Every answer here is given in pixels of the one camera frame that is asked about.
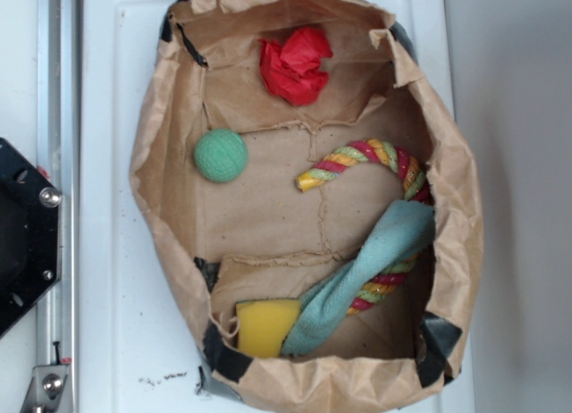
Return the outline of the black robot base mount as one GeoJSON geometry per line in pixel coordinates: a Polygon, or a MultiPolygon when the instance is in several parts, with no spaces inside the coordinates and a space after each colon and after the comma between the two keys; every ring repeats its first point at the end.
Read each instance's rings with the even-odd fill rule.
{"type": "Polygon", "coordinates": [[[1,334],[57,282],[62,194],[1,139],[1,334]]]}

